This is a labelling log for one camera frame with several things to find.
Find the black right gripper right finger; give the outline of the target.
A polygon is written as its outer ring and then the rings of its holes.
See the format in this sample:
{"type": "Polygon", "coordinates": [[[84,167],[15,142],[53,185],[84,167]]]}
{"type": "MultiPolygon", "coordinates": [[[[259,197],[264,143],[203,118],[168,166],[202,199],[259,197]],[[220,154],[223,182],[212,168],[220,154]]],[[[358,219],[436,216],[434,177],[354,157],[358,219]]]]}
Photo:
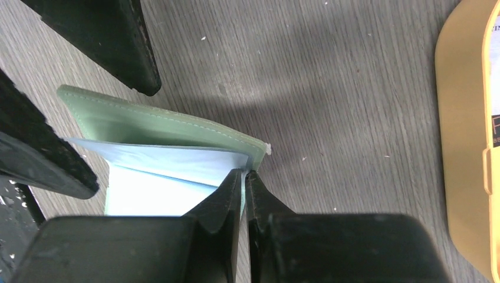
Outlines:
{"type": "Polygon", "coordinates": [[[245,178],[252,282],[449,282],[421,223],[391,213],[300,214],[245,178]]]}

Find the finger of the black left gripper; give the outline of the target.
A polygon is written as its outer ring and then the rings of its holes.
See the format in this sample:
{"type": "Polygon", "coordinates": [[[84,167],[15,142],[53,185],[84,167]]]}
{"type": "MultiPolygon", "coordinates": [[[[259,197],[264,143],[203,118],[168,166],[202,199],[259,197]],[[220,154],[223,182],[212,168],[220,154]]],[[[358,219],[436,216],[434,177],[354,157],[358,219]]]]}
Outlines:
{"type": "Polygon", "coordinates": [[[78,199],[99,190],[97,176],[78,152],[57,136],[45,116],[1,72],[1,174],[78,199]]]}
{"type": "Polygon", "coordinates": [[[33,0],[25,5],[128,88],[155,95],[162,82],[140,1],[33,0]]]}

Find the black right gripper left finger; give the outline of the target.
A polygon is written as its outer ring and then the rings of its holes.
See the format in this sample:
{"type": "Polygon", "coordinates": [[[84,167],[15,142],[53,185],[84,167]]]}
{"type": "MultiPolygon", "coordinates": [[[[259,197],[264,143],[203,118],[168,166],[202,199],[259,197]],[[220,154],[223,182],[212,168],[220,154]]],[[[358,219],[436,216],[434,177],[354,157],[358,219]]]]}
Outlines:
{"type": "Polygon", "coordinates": [[[234,282],[242,171],[182,216],[44,223],[12,282],[234,282]]]}

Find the green card holder wallet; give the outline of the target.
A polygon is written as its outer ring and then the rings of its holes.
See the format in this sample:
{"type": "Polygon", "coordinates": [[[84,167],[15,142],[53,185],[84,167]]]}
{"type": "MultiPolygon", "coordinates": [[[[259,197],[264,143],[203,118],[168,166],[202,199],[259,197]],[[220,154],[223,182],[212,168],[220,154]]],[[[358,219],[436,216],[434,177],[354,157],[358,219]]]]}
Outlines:
{"type": "Polygon", "coordinates": [[[108,216],[180,216],[233,169],[258,170],[271,145],[214,121],[62,85],[82,138],[108,164],[108,216]]]}

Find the white VIP card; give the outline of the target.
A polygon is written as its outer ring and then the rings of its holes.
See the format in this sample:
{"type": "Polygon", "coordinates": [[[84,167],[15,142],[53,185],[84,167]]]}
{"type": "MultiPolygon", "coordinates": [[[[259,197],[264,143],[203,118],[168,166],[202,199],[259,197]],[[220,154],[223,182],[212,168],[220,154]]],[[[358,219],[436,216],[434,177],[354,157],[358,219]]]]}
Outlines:
{"type": "Polygon", "coordinates": [[[499,147],[499,15],[492,27],[489,46],[490,94],[492,114],[492,134],[494,147],[499,147]]]}

